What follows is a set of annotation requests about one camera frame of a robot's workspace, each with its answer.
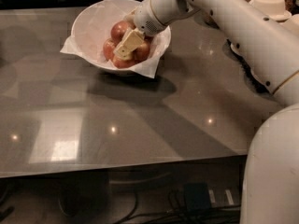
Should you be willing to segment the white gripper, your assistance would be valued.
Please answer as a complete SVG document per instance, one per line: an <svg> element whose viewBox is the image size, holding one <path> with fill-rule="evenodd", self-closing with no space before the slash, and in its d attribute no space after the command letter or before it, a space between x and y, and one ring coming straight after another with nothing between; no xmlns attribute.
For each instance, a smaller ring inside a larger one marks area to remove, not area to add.
<svg viewBox="0 0 299 224"><path fill-rule="evenodd" d="M154 13L152 0L142 1L135 10L134 24L137 29L127 32L113 53L120 59L128 61L134 58L132 51L144 41L144 35L155 36L165 29Z"/></svg>

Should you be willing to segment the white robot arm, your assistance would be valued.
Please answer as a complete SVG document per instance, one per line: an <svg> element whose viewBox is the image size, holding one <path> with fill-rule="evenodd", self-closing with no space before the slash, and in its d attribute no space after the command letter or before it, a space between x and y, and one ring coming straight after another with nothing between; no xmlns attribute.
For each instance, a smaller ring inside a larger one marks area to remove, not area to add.
<svg viewBox="0 0 299 224"><path fill-rule="evenodd" d="M228 36L284 109L249 147L240 224L299 224L299 38L244 0L144 0L115 53L133 52L145 36L202 9Z"/></svg>

